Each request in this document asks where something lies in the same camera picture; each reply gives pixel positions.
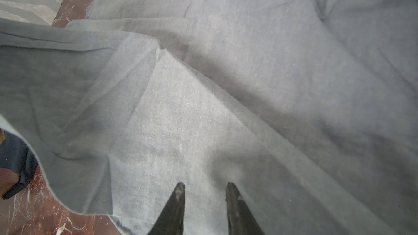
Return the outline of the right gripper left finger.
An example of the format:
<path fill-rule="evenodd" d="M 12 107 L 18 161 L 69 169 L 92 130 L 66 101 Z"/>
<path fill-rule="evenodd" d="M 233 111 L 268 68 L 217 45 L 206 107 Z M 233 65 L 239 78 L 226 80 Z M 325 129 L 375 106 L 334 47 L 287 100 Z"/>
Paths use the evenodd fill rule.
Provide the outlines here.
<path fill-rule="evenodd" d="M 182 235 L 184 214 L 185 185 L 179 182 L 148 235 Z"/>

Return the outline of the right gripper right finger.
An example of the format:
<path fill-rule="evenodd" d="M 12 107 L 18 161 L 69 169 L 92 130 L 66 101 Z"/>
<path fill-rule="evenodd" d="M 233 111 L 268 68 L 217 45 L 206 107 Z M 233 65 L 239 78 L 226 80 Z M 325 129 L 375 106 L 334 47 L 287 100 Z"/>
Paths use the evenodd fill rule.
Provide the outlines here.
<path fill-rule="evenodd" d="M 265 235 L 234 183 L 227 183 L 225 195 L 229 235 Z"/>

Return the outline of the grey long sleeve shirt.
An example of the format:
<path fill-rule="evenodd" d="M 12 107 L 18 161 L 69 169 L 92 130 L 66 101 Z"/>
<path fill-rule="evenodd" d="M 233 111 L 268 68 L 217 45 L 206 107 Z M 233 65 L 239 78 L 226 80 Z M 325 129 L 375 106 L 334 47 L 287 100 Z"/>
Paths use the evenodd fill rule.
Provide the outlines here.
<path fill-rule="evenodd" d="M 418 0 L 93 0 L 1 20 L 1 127 L 55 197 L 147 233 L 226 233 L 233 182 L 270 235 L 418 232 Z"/>

